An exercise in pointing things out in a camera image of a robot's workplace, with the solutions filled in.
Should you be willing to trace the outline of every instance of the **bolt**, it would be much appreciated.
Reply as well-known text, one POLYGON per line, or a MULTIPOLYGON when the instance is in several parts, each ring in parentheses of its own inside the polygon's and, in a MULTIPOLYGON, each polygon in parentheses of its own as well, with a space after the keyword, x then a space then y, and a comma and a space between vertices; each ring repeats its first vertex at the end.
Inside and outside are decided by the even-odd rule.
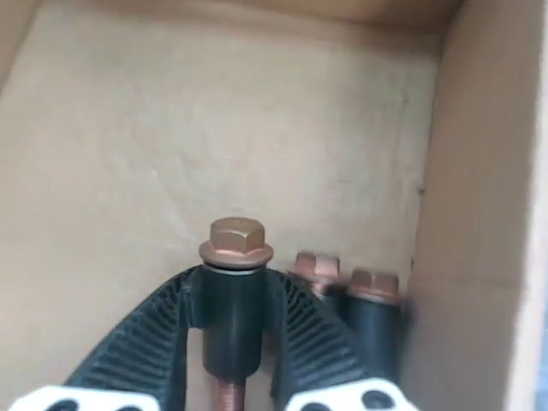
POLYGON ((246 386, 226 383, 215 379, 215 397, 213 409, 215 411, 243 411, 245 406, 246 386))
POLYGON ((352 272, 347 294, 363 300, 396 305, 399 303, 398 275, 356 268, 352 272))
POLYGON ((256 268, 273 255, 265 243, 265 227, 257 220, 228 217, 211 225, 210 239, 200 246, 200 257, 208 264, 229 269, 256 268))
POLYGON ((341 260, 325 253, 301 251, 289 274, 304 280, 310 290, 321 298, 331 285, 340 281, 341 260))

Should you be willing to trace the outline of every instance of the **copper-colored bolt head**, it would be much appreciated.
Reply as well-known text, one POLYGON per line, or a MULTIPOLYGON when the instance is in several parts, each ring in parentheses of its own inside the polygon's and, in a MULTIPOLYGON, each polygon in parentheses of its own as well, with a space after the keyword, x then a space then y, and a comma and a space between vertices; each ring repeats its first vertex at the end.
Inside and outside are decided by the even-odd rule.
POLYGON ((251 269, 272 258, 265 243, 265 227, 257 220, 229 217, 211 225, 210 239, 200 246, 200 257, 221 268, 251 269))
POLYGON ((301 251, 297 254, 289 274, 311 284, 316 295, 322 295, 341 276, 341 260, 337 256, 301 251))
POLYGON ((356 268, 352 273, 347 294, 364 300, 398 304, 399 278, 390 272, 356 268))

